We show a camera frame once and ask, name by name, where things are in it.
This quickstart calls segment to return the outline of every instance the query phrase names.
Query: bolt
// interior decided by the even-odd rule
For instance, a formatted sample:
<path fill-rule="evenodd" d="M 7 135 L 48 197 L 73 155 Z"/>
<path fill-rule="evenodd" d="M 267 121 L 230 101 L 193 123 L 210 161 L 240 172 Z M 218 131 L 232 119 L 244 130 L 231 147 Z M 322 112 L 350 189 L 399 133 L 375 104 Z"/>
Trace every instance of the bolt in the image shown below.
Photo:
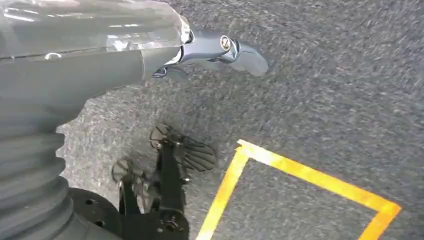
<path fill-rule="evenodd" d="M 231 41 L 230 41 L 230 39 L 229 39 L 227 36 L 225 36 L 225 35 L 222 35 L 222 36 L 221 36 L 220 44 L 221 44 L 221 48 L 222 48 L 222 50 L 224 50 L 224 51 L 228 51 L 228 50 L 230 50 L 230 48 L 231 48 Z"/>

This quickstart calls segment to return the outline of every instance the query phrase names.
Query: yellow tape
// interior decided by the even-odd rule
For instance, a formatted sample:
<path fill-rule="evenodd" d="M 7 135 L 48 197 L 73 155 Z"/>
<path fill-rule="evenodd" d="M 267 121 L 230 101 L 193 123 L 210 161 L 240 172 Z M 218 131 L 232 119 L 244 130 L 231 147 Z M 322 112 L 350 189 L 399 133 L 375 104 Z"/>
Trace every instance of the yellow tape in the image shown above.
<path fill-rule="evenodd" d="M 244 155 L 240 148 L 237 148 L 196 240 L 210 240 L 212 238 L 248 160 L 249 157 Z"/>
<path fill-rule="evenodd" d="M 244 140 L 239 140 L 241 145 L 231 161 L 224 179 L 218 189 L 212 206 L 206 216 L 196 240 L 210 240 L 218 225 L 221 215 L 230 199 L 230 196 L 242 174 L 243 168 L 249 158 L 277 168 L 287 174 L 303 179 L 309 183 L 336 193 L 347 199 L 355 201 L 370 209 L 377 211 L 377 215 L 368 224 L 359 240 L 376 240 L 389 226 L 390 222 L 401 211 L 401 207 L 374 193 L 363 190 L 357 186 L 346 183 L 335 177 L 317 171 L 286 157 L 275 154 L 262 147 Z"/>

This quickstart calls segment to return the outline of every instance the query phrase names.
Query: gray carpet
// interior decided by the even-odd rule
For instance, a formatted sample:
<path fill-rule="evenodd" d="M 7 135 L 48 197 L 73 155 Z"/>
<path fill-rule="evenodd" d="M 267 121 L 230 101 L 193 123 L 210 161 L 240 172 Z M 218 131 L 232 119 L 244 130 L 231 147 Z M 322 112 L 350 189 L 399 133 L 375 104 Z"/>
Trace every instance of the gray carpet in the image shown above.
<path fill-rule="evenodd" d="M 194 239 L 238 139 L 403 207 L 381 239 L 424 238 L 424 4 L 418 0 L 172 0 L 197 27 L 260 46 L 256 78 L 188 68 L 190 82 L 150 79 L 87 102 L 60 131 L 72 186 L 117 202 L 121 158 L 151 168 L 148 145 L 166 122 L 212 145 L 213 171 L 187 189 Z M 354 240 L 375 212 L 249 161 L 213 240 Z"/>

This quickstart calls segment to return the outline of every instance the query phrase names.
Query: robotic hand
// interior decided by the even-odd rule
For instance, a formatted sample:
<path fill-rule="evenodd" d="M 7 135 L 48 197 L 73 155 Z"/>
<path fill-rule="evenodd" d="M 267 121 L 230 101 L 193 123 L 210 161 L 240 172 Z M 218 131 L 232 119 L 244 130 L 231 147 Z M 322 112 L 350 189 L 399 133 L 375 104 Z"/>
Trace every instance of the robotic hand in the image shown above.
<path fill-rule="evenodd" d="M 168 76 L 182 82 L 189 77 L 180 66 L 192 64 L 199 64 L 210 70 L 219 70 L 223 64 L 228 64 L 236 70 L 248 71 L 257 77 L 268 70 L 267 60 L 250 45 L 217 32 L 191 30 L 188 42 L 152 77 Z"/>

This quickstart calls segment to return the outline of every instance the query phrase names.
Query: yellow floor marking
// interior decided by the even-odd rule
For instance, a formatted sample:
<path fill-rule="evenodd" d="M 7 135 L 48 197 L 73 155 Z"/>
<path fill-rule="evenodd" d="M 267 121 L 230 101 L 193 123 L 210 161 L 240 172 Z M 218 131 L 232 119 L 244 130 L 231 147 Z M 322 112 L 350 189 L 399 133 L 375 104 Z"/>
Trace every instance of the yellow floor marking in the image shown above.
<path fill-rule="evenodd" d="M 240 147 L 236 149 L 235 156 L 232 159 L 226 174 L 219 186 L 215 199 L 210 206 L 209 212 L 204 219 L 200 232 L 197 235 L 197 240 L 209 240 L 212 238 L 218 222 L 227 206 L 230 196 L 233 193 L 236 183 L 239 181 L 240 175 L 245 168 L 249 157 L 240 151 Z"/>
<path fill-rule="evenodd" d="M 216 197 L 212 202 L 212 206 L 207 213 L 196 240 L 210 240 L 212 238 L 249 158 L 277 168 L 287 174 L 303 179 L 377 211 L 377 215 L 368 224 L 359 237 L 359 240 L 377 240 L 402 209 L 396 203 L 390 202 L 381 196 L 275 154 L 250 142 L 239 140 L 238 143 L 241 146 L 236 149 L 235 156 L 219 186 Z"/>

